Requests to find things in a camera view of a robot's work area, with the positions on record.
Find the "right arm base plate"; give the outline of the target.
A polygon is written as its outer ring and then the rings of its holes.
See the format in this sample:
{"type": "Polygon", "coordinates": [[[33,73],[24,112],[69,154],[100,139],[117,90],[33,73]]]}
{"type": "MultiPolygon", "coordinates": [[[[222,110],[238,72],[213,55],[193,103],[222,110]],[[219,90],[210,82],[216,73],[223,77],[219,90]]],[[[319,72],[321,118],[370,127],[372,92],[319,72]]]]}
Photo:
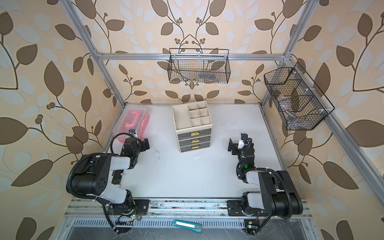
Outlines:
{"type": "Polygon", "coordinates": [[[227,210],[230,217],[267,217],[268,214],[264,210],[243,208],[241,200],[228,200],[227,210]]]}

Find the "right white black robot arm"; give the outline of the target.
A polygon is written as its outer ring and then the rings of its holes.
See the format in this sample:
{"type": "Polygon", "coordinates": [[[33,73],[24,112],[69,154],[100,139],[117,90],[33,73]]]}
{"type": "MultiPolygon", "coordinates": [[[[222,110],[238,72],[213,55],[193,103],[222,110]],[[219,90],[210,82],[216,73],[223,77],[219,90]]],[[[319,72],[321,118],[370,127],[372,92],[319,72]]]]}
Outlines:
{"type": "Polygon", "coordinates": [[[244,192],[239,201],[228,201],[230,216],[252,217],[259,213],[289,219],[304,211],[302,200],[287,171],[257,167],[251,138],[242,134],[238,143],[229,140],[228,151],[238,157],[236,175],[246,184],[259,187],[258,192],[244,192]]]}

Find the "beige drawer organizer cabinet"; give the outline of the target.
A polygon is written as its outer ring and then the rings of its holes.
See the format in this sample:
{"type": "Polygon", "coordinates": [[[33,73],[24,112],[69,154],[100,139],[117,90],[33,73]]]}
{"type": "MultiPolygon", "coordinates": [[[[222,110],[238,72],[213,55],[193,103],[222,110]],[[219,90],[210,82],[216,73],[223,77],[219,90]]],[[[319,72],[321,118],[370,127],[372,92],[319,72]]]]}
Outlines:
{"type": "Polygon", "coordinates": [[[172,114],[181,153],[210,147],[213,121],[206,101],[172,106],[172,114]]]}

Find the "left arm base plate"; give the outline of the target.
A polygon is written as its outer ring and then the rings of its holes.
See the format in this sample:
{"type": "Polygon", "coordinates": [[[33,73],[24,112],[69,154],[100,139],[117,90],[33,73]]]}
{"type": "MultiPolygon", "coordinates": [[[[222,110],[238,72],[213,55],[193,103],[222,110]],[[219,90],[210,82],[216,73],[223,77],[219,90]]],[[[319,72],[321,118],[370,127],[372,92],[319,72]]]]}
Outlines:
{"type": "Polygon", "coordinates": [[[124,204],[112,204],[110,210],[113,215],[133,216],[133,215],[145,215],[149,210],[149,199],[133,199],[133,205],[129,207],[124,204]]]}

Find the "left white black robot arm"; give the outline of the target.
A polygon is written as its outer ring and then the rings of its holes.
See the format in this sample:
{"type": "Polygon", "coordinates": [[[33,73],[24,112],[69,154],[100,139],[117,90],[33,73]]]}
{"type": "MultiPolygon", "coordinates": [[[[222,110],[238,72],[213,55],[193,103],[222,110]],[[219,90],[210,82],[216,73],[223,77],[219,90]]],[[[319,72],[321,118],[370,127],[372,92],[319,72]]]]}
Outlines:
{"type": "Polygon", "coordinates": [[[129,137],[120,155],[93,153],[84,155],[69,173],[66,189],[75,198],[95,200],[102,205],[104,215],[112,210],[115,215],[136,218],[149,209],[149,200],[134,200],[131,191],[122,189],[117,181],[125,170],[132,170],[139,154],[150,149],[148,139],[129,137]]]}

